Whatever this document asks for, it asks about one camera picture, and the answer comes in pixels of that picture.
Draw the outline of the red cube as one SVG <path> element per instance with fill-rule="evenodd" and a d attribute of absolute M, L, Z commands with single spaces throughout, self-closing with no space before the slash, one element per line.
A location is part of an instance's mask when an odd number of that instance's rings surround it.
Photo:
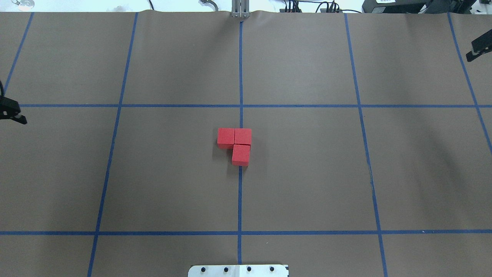
<path fill-rule="evenodd" d="M 233 149 L 235 144 L 235 128 L 218 128 L 217 145 L 219 149 Z"/>
<path fill-rule="evenodd" d="M 248 166 L 250 161 L 251 146 L 246 144 L 234 144 L 232 152 L 232 165 Z"/>
<path fill-rule="evenodd" d="M 253 132 L 251 128 L 235 128 L 234 144 L 251 146 Z"/>

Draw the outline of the black device top right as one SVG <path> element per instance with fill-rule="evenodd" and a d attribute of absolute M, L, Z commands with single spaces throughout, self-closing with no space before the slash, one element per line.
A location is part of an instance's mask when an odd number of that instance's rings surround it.
<path fill-rule="evenodd" d="M 365 0 L 364 13 L 469 14 L 476 0 Z"/>

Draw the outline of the white metal base plate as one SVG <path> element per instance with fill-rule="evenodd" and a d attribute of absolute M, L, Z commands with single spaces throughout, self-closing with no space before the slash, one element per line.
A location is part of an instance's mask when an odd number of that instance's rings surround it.
<path fill-rule="evenodd" d="M 188 277 L 288 277 L 288 265 L 196 265 L 188 270 Z"/>

